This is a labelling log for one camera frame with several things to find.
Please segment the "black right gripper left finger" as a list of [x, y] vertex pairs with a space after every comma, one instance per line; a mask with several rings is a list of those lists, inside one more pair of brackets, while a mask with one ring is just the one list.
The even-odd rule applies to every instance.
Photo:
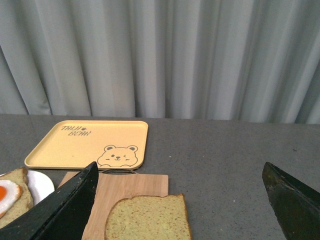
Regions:
[[95, 202], [99, 171], [92, 162], [31, 210], [1, 228], [2, 240], [80, 240]]

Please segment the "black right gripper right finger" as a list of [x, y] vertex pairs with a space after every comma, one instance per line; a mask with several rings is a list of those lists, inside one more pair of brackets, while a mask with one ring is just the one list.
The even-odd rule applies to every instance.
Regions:
[[270, 162], [262, 180], [281, 230], [287, 240], [320, 238], [320, 193]]

